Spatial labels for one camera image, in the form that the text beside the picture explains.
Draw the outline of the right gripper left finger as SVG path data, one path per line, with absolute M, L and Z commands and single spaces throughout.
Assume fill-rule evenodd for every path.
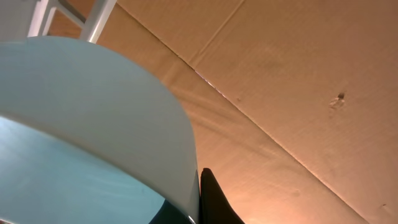
M 191 224 L 191 221 L 178 208 L 165 200 L 149 224 Z

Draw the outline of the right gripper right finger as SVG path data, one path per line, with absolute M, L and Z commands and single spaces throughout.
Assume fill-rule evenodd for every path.
M 244 224 L 209 168 L 201 172 L 200 190 L 200 224 Z

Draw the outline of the light blue bowl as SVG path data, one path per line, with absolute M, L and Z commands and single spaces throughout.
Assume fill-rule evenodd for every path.
M 195 140 L 149 72 L 65 37 L 1 44 L 1 222 L 199 220 Z

